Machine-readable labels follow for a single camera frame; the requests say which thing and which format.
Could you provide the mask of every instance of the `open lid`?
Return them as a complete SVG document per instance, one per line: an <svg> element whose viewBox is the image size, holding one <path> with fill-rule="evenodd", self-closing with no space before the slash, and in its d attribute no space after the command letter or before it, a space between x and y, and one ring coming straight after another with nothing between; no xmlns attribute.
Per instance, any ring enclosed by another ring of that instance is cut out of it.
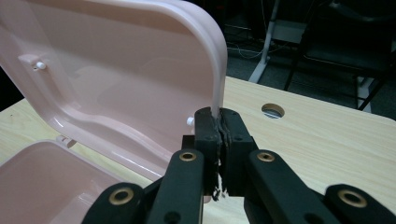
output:
<svg viewBox="0 0 396 224"><path fill-rule="evenodd" d="M150 179L222 104L227 51L175 0L4 0L0 63L51 127Z"/></svg>

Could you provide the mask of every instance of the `light wood tabletop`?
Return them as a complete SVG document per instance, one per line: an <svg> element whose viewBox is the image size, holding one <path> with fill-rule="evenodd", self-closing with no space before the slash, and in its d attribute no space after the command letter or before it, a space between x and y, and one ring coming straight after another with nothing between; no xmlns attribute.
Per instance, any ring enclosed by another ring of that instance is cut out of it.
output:
<svg viewBox="0 0 396 224"><path fill-rule="evenodd" d="M279 105L280 119L262 106ZM240 113L259 148L278 153L320 193L345 183L363 189L396 212L396 122L289 92L226 78L224 107ZM0 163L24 147L59 135L26 100L0 113ZM78 154L142 187L151 181L77 143ZM204 223L247 223L241 198L220 198L204 208Z"/></svg>

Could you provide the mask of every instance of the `black metal arm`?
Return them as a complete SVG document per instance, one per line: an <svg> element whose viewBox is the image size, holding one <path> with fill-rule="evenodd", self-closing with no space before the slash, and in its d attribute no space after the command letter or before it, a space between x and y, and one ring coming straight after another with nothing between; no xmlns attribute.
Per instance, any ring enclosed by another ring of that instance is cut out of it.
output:
<svg viewBox="0 0 396 224"><path fill-rule="evenodd" d="M119 183L106 189L83 223L202 223L203 196L245 197L250 223L388 223L396 217L360 189L327 188L324 196L309 189L273 151L258 150L239 114L222 108L195 113L195 135L183 136L182 148L166 174L145 189Z"/></svg>

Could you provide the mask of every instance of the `brass ring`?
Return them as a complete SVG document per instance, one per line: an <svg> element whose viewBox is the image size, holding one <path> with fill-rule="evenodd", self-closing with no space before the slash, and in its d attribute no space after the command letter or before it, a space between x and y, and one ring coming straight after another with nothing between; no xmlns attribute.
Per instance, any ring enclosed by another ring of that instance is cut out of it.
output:
<svg viewBox="0 0 396 224"><path fill-rule="evenodd" d="M193 161L197 158L197 156L192 152L184 152L178 156L183 161Z"/></svg>
<svg viewBox="0 0 396 224"><path fill-rule="evenodd" d="M122 197L122 198L118 198L117 195L120 193L126 193L126 196ZM110 201L110 203L112 203L114 205L122 205L122 204L125 204L125 203L128 203L129 201L131 201L133 197L134 197L134 191L132 189L121 188L121 189L114 190L110 194L110 197L108 198L108 200Z"/></svg>
<svg viewBox="0 0 396 224"><path fill-rule="evenodd" d="M261 161L274 161L275 157L268 152L261 152L257 154L257 158Z"/></svg>
<svg viewBox="0 0 396 224"><path fill-rule="evenodd" d="M347 195L352 195L356 197L357 201L355 202L349 199ZM340 197L341 201L343 201L344 203L347 203L354 207L363 208L367 206L367 201L363 198L363 196L349 189L341 189L340 191L338 191L338 197Z"/></svg>

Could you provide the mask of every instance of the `pink container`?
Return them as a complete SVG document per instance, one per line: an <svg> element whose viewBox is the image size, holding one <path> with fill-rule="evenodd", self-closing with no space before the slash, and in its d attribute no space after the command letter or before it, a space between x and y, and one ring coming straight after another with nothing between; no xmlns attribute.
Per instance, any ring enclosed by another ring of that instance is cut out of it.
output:
<svg viewBox="0 0 396 224"><path fill-rule="evenodd" d="M222 105L226 45L197 6L172 0L4 0L0 64L52 128L155 180L186 120ZM55 141L0 166L0 223L79 223L120 182Z"/></svg>

